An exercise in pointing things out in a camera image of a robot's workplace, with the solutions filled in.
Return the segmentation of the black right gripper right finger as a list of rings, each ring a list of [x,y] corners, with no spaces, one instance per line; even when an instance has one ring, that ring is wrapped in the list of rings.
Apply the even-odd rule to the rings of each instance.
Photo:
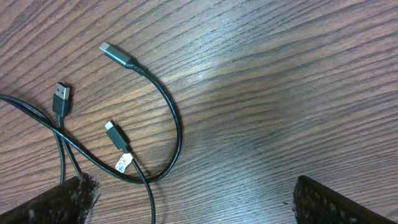
[[[306,175],[294,188],[297,224],[395,224]]]

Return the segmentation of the black usb cable silver plug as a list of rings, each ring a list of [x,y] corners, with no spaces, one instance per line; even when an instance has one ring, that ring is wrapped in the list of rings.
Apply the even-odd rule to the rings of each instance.
[[[57,128],[60,130],[64,129],[64,119],[67,115],[69,115],[72,106],[72,101],[70,98],[70,86],[57,82],[55,84],[55,93],[53,95],[53,103],[52,103],[52,111],[56,114],[56,122]],[[62,137],[55,135],[55,139],[57,142],[58,150],[60,153],[60,162],[61,162],[61,174],[60,174],[60,183],[64,183],[66,179],[66,161],[65,161],[65,152],[67,152],[69,159],[76,171],[77,174],[81,173],[80,166],[72,153],[71,146],[67,140]]]

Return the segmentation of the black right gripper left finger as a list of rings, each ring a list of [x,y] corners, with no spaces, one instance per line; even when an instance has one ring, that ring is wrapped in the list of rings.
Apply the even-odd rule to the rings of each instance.
[[[81,224],[93,209],[99,183],[80,174],[1,214],[2,224]]]

